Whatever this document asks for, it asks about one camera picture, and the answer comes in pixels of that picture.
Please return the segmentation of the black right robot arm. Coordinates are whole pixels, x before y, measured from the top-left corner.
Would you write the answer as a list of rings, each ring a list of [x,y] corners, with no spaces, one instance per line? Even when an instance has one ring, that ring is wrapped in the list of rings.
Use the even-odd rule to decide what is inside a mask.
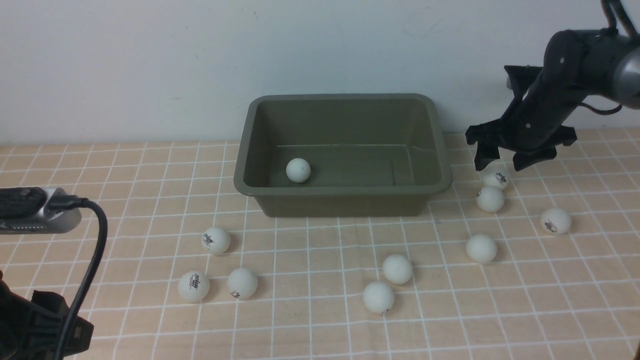
[[[472,125],[466,143],[476,145],[475,170],[514,153],[516,171],[557,157],[557,146],[577,139],[564,121],[584,107],[600,116],[640,107],[639,34],[619,0],[603,0],[607,27],[561,30],[547,43],[542,66],[507,65],[513,100],[503,115]]]

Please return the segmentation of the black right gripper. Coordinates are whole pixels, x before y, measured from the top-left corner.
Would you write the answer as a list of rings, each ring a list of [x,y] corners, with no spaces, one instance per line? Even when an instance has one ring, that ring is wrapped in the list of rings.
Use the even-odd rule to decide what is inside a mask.
[[[475,170],[481,172],[500,159],[499,148],[514,151],[516,172],[557,157],[555,146],[571,146],[578,135],[564,121],[583,102],[583,88],[548,80],[541,66],[506,65],[513,99],[496,120],[472,125],[468,145],[477,144]]]

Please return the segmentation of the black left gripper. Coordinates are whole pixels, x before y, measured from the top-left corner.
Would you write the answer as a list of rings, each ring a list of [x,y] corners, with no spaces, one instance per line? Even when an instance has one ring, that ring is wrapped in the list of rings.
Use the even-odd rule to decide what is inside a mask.
[[[57,292],[34,291],[28,300],[1,281],[1,358],[55,360],[71,308]]]

